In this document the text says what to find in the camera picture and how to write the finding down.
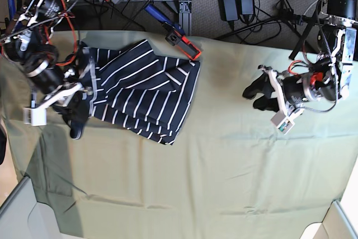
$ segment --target green tablecloth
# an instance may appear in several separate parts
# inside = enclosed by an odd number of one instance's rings
[[[82,35],[105,49],[147,38],[156,54],[182,57],[160,35]],[[88,239],[297,239],[341,197],[358,154],[358,74],[348,100],[328,114],[306,111],[283,136],[270,123],[273,113],[254,110],[241,96],[261,74],[259,64],[283,70],[290,52],[192,40],[203,50],[202,70],[174,146],[96,119],[72,141],[51,110],[47,126],[24,125],[26,80],[1,59],[2,115],[18,178],[31,177],[61,232]],[[53,41],[62,57],[71,52],[70,32],[56,32]]]

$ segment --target orange cable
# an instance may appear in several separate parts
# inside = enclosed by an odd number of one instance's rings
[[[64,10],[66,11],[65,1],[64,1],[64,0],[61,0],[61,3],[62,3],[62,6],[63,6]],[[77,52],[76,32],[75,32],[74,27],[73,27],[73,25],[72,25],[72,23],[71,23],[71,20],[70,20],[70,18],[68,17],[68,14],[67,14],[66,12],[65,12],[65,17],[66,17],[66,19],[67,19],[68,25],[69,25],[69,27],[71,28],[72,35],[73,35],[73,40],[74,40],[73,51],[74,51],[74,53],[73,53],[73,56],[71,57],[71,59],[70,59],[69,61],[67,61],[67,62],[65,62],[65,63],[57,63],[57,64],[56,64],[56,65],[58,65],[58,66],[60,66],[60,67],[63,67],[63,66],[65,66],[65,65],[71,64],[71,63],[75,60],[75,58],[76,58],[76,52]]]
[[[47,41],[48,41],[48,43],[50,44],[50,45],[52,45],[52,42],[51,42],[51,40],[50,40],[50,35],[49,35],[49,32],[48,32],[48,29],[47,29],[47,27],[44,25],[44,30],[45,30],[45,35],[46,35],[46,37],[47,37]]]
[[[295,60],[295,61],[293,61],[293,62],[290,64],[289,69],[288,69],[288,71],[289,71],[290,74],[295,75],[295,76],[298,75],[298,73],[295,73],[295,72],[292,71],[293,65],[294,65],[294,64],[298,64],[298,63],[304,63],[304,62],[303,62],[302,60]]]

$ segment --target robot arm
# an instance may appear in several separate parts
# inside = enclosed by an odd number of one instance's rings
[[[257,93],[264,97],[254,102],[254,108],[275,111],[272,123],[282,133],[287,134],[295,125],[294,120],[304,110],[317,113],[331,111],[340,100],[349,96],[349,86],[353,70],[353,59],[357,30],[357,0],[327,0],[327,18],[319,26],[318,45],[320,53],[317,61],[293,61],[287,71],[278,72],[271,67],[259,66],[263,75],[254,81],[243,93],[243,97],[253,99]],[[292,68],[305,67],[307,73],[298,74]],[[306,106],[309,102],[326,99],[333,106],[325,111]]]
[[[49,106],[62,108],[63,116],[72,113],[78,100],[75,97],[88,90],[78,82],[78,68],[74,64],[59,66],[59,53],[49,41],[54,27],[65,16],[71,16],[77,1],[67,7],[69,0],[27,0],[1,38],[5,57],[19,67],[33,88],[31,105],[24,108],[26,124],[46,125]],[[39,104],[36,103],[37,90],[45,95]]]

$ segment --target blue tool handle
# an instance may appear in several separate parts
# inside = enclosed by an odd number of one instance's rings
[[[7,0],[7,4],[9,6],[9,17],[11,21],[16,13],[15,0]]]
[[[173,22],[165,16],[160,10],[155,8],[153,5],[149,4],[145,8],[145,11],[147,11],[150,15],[152,15],[155,19],[157,19],[161,23],[168,23],[169,25],[173,25]]]
[[[181,28],[179,24],[174,24],[167,16],[163,14],[160,10],[155,8],[152,4],[147,5],[145,8],[145,11],[147,11],[150,15],[152,15],[155,19],[157,19],[161,23],[167,23],[171,26],[173,26],[176,30],[179,31],[181,35],[185,35],[185,32]]]

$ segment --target navy striped shirt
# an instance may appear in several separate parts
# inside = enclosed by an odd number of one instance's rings
[[[87,48],[95,62],[89,114],[172,144],[193,99],[200,63],[154,54],[147,40],[124,51]]]

